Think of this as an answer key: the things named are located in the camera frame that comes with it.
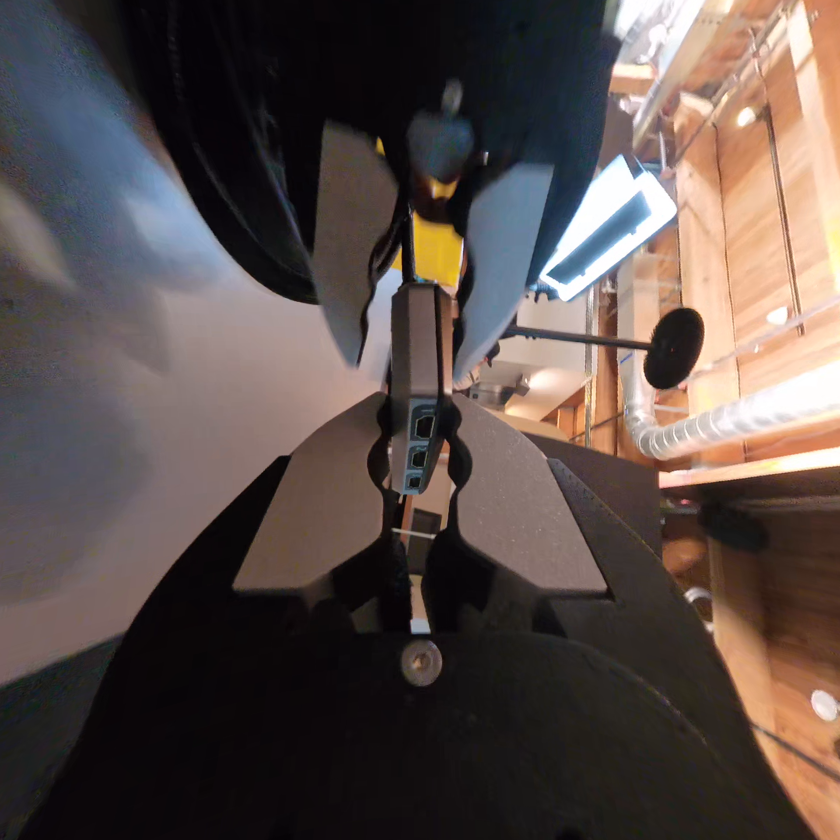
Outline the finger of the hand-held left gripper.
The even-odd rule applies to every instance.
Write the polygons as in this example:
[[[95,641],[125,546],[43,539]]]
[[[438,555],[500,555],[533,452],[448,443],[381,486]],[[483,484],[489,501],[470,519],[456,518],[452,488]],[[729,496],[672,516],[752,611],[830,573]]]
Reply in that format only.
[[[325,122],[312,278],[333,341],[353,367],[361,362],[367,310],[378,283],[371,278],[371,257],[392,224],[396,200],[396,179],[375,143]]]
[[[463,337],[455,352],[454,382],[485,358],[518,309],[552,179],[551,164],[515,164],[471,204],[466,246],[472,286],[458,305]]]

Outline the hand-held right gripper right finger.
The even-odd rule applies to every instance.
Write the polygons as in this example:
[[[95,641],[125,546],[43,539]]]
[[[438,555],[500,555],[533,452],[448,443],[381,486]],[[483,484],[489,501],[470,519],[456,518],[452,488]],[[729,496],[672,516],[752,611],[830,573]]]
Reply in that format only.
[[[462,395],[453,454],[455,523],[465,545],[546,595],[603,596],[604,576],[543,452]]]

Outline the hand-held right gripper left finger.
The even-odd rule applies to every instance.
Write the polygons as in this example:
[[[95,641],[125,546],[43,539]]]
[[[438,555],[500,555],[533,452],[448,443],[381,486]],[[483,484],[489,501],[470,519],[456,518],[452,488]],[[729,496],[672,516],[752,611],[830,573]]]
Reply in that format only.
[[[331,596],[331,573],[380,536],[384,500],[368,460],[385,402],[381,392],[365,397],[293,451],[234,579],[237,593]]]

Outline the yellow plastic bin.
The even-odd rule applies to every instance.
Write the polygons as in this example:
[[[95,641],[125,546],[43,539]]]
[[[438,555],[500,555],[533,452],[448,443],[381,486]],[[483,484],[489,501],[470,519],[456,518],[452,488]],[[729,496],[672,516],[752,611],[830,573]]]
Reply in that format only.
[[[393,214],[388,227],[376,241],[369,258],[371,284],[384,274],[402,267],[403,225],[408,220],[408,203],[403,190],[396,189]],[[450,224],[436,224],[413,216],[414,271],[419,280],[433,281],[449,289],[457,289],[464,263],[464,240]]]

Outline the black HDMI switch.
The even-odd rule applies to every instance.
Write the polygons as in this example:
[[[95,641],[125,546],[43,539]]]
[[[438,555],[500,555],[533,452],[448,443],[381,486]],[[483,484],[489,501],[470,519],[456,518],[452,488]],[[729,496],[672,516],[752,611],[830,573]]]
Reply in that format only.
[[[453,298],[418,278],[414,214],[400,226],[402,285],[392,298],[392,488],[427,489],[453,423]]]

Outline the LED light panel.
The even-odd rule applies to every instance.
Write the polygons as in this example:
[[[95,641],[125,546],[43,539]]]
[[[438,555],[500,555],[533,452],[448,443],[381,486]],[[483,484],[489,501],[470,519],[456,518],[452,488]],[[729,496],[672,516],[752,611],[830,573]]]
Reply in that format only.
[[[591,182],[539,274],[568,302],[617,268],[672,222],[675,201],[632,155],[618,155]]]

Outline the black quilted mat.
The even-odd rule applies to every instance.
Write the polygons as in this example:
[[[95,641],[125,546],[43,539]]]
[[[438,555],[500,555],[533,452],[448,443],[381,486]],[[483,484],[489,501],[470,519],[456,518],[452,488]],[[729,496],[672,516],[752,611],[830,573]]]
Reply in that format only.
[[[131,66],[204,223],[268,291],[319,304],[235,2],[118,2]]]

